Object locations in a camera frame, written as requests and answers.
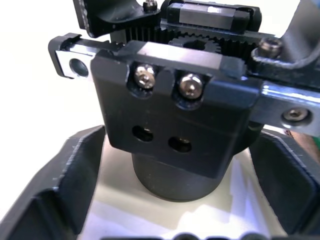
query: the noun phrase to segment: white surface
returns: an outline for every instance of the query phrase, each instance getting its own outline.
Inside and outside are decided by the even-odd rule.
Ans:
[[[261,32],[281,35],[298,1],[216,2],[258,5],[263,13]],[[0,220],[69,136],[103,123],[94,85],[59,77],[48,54],[48,43],[56,36],[68,32],[86,36],[78,28],[72,0],[5,1],[1,9]],[[127,153],[109,149],[104,156],[102,175],[113,165],[119,171],[131,171],[133,179],[101,175],[82,239],[95,239],[94,233],[171,237],[177,231],[192,230],[200,237],[237,237],[249,230],[266,235],[278,232],[270,226],[272,222],[267,223],[272,217],[267,204],[260,202],[263,197],[248,170],[250,164],[239,159],[243,157],[233,161],[214,193],[187,204],[151,197],[132,175],[130,161],[120,160]]]

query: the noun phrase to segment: silver screw head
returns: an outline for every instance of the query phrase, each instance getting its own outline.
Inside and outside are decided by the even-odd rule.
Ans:
[[[197,75],[190,73],[181,79],[179,91],[187,99],[197,99],[202,94],[203,83]]]
[[[134,73],[134,80],[140,88],[151,89],[156,84],[155,69],[149,64],[139,65]]]
[[[145,12],[154,12],[158,9],[158,3],[156,0],[145,0],[143,2],[143,10]]]
[[[265,37],[261,39],[258,53],[261,57],[275,59],[283,49],[283,42],[276,37]]]
[[[307,118],[309,111],[302,107],[292,108],[283,113],[284,119],[290,122],[300,122]]]

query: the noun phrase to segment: black cylinder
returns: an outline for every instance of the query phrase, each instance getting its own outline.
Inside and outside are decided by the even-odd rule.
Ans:
[[[220,184],[220,178],[209,178],[166,165],[154,158],[132,154],[133,168],[140,182],[156,196],[174,202],[203,198]]]

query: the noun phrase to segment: black metal bracket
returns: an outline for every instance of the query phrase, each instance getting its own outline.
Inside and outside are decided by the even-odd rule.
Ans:
[[[24,189],[0,224],[1,240],[74,240],[94,194],[105,128],[70,137]]]

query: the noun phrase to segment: gear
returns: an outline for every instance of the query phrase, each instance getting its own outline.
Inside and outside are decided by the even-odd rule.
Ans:
[[[174,38],[168,44],[181,48],[203,50],[210,53],[221,54],[221,47],[219,43],[208,37],[194,35],[180,36],[178,38]]]

